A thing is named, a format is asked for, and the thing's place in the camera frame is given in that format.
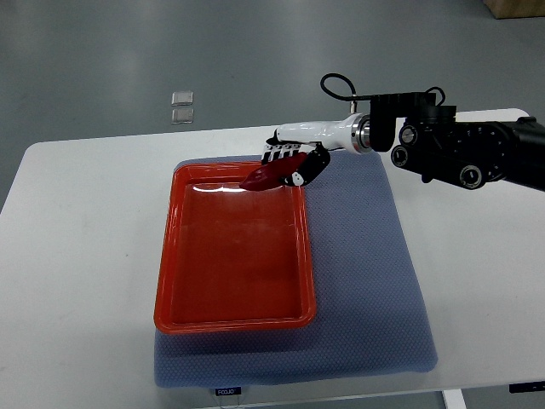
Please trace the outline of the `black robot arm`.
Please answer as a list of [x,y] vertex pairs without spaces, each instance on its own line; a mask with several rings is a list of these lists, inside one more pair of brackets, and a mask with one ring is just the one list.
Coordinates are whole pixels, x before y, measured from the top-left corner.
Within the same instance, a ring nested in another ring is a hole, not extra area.
[[367,95],[369,144],[422,181],[467,190],[494,181],[544,189],[544,127],[533,117],[459,122],[443,95],[425,92]]

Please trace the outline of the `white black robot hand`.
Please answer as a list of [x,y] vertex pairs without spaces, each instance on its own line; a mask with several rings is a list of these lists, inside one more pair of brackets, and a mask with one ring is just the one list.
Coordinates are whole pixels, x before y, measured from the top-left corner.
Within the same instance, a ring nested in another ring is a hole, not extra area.
[[369,116],[362,113],[340,121],[283,124],[266,140],[261,163],[280,184],[306,186],[329,165],[333,151],[369,152],[369,133]]

